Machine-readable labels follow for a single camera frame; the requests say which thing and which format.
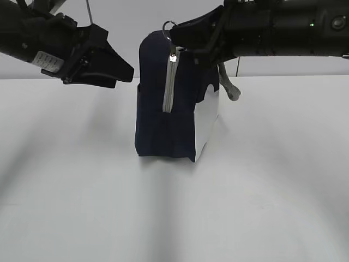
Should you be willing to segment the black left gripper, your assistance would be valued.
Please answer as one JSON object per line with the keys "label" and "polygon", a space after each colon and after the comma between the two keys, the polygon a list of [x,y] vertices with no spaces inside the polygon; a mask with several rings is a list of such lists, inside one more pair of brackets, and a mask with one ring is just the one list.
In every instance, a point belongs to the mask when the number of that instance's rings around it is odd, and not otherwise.
{"label": "black left gripper", "polygon": [[70,17],[44,20],[40,33],[41,73],[65,85],[115,88],[116,82],[132,82],[134,68],[109,44],[108,31],[91,24],[79,27]]}

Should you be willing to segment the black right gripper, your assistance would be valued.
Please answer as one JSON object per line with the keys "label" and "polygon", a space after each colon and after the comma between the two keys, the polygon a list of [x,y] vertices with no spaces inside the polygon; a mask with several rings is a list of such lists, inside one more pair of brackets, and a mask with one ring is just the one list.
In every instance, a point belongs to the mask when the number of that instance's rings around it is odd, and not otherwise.
{"label": "black right gripper", "polygon": [[174,25],[170,29],[172,43],[190,50],[195,63],[203,67],[237,59],[226,28],[236,7],[220,5],[197,18]]}

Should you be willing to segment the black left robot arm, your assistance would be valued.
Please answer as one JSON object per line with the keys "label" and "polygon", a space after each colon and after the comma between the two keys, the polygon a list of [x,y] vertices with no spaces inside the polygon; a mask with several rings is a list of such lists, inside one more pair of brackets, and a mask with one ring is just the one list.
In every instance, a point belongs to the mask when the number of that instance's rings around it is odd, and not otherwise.
{"label": "black left robot arm", "polygon": [[58,10],[64,1],[1,1],[1,53],[41,73],[80,84],[115,88],[132,82],[134,68],[108,42],[108,31],[80,27]]}

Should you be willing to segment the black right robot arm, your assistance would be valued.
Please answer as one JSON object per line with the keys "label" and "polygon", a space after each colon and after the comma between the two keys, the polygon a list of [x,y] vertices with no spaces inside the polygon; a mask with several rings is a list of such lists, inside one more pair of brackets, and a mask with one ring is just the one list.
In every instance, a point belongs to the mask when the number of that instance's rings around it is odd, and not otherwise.
{"label": "black right robot arm", "polygon": [[225,1],[170,29],[195,63],[238,57],[348,57],[348,1]]}

